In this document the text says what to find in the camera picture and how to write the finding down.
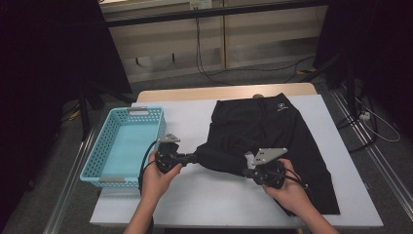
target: wooden table edge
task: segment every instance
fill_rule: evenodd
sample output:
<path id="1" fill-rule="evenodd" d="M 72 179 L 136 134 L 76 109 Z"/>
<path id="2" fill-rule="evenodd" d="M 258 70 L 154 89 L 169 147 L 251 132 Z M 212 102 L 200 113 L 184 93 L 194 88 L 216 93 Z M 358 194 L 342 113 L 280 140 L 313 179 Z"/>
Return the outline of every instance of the wooden table edge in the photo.
<path id="1" fill-rule="evenodd" d="M 264 97 L 273 97 L 280 93 L 286 96 L 305 96 L 316 95 L 317 91 L 311 83 L 207 87 L 143 91 L 139 94 L 136 101 L 252 98 L 252 96 L 257 94 Z"/>

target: cabinet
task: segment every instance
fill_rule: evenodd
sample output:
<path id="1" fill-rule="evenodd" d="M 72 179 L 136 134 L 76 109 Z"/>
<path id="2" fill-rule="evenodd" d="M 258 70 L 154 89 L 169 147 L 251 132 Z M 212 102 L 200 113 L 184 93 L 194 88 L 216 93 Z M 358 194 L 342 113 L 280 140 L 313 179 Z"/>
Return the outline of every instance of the cabinet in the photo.
<path id="1" fill-rule="evenodd" d="M 189 11 L 182 0 L 111 0 L 100 4 L 107 20 Z M 276 0 L 213 0 L 213 8 L 231 8 L 280 2 Z M 300 59 L 317 49 L 326 6 L 238 14 L 200 19 L 200 44 L 205 70 Z M 110 32 L 127 70 L 136 58 L 170 59 L 171 54 L 192 56 L 195 65 L 197 25 L 195 19 L 111 27 Z M 177 67 L 181 73 L 195 67 Z M 171 75 L 173 71 L 164 72 Z"/>

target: white table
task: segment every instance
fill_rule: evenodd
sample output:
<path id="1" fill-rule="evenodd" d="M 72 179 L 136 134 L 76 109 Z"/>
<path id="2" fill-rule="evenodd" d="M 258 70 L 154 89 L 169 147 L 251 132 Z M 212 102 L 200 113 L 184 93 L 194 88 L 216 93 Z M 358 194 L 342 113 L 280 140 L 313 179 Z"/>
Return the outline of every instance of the white table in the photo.
<path id="1" fill-rule="evenodd" d="M 357 169 L 318 95 L 288 97 L 300 110 L 331 172 L 340 215 L 325 215 L 336 227 L 378 227 L 379 217 Z M 178 152 L 192 153 L 207 141 L 216 100 L 140 102 L 164 108 L 167 132 L 181 138 Z M 91 223 L 126 225 L 139 202 L 137 188 L 104 188 Z M 251 179 L 188 165 L 171 183 L 154 213 L 158 227 L 298 228 L 298 217 L 287 216 Z"/>

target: white logo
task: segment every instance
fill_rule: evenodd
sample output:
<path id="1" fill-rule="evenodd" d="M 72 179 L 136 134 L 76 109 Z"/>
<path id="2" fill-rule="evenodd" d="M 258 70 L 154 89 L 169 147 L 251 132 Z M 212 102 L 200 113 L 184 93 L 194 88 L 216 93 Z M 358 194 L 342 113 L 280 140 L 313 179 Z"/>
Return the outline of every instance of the white logo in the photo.
<path id="1" fill-rule="evenodd" d="M 285 106 L 284 103 L 280 103 L 280 104 L 278 105 L 278 107 L 279 107 L 279 109 L 278 109 L 277 111 L 284 110 L 284 109 L 288 109 L 288 106 Z"/>

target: person's right hand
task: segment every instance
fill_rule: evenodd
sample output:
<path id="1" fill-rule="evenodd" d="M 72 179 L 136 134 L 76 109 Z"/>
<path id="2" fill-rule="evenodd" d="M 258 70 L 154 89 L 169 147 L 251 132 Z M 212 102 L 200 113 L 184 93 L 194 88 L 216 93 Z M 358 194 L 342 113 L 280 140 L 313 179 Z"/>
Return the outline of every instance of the person's right hand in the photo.
<path id="1" fill-rule="evenodd" d="M 286 169 L 294 172 L 291 162 L 287 159 L 280 159 Z M 293 173 L 286 171 L 287 176 L 297 178 Z M 264 191 L 276 199 L 284 208 L 298 215 L 303 209 L 307 209 L 312 203 L 308 198 L 304 188 L 291 179 L 285 179 L 284 185 L 280 189 L 262 185 Z"/>

